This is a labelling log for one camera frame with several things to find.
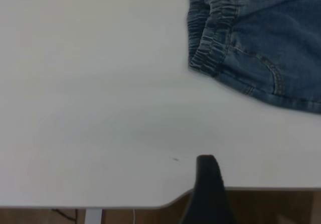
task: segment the white table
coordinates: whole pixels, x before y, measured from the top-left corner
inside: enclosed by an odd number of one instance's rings
[[[213,154],[227,187],[321,187],[321,116],[191,72],[188,0],[0,0],[0,205],[156,207]]]

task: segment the wooden floor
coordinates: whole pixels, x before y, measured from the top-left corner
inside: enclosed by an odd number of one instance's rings
[[[231,208],[240,224],[321,223],[321,192],[311,191],[229,191]],[[189,196],[161,209],[137,209],[136,224],[178,224]],[[73,216],[75,210],[63,210]],[[132,224],[130,209],[104,211],[103,224]],[[79,210],[84,224],[85,210]],[[73,224],[49,209],[0,209],[4,224]]]

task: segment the elastic waistband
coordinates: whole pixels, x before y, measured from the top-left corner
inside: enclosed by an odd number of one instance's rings
[[[189,65],[216,75],[224,61],[237,16],[235,0],[190,0],[188,13]]]

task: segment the blue denim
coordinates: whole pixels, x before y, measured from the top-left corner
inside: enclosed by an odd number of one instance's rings
[[[273,105],[321,113],[321,0],[190,0],[189,65]]]

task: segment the black cable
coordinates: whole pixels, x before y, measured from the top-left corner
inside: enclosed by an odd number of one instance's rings
[[[59,215],[63,216],[65,219],[68,219],[70,221],[73,221],[75,224],[78,224],[78,209],[75,209],[75,218],[64,214],[59,209],[52,209],[52,211],[54,211],[54,212],[58,213]]]

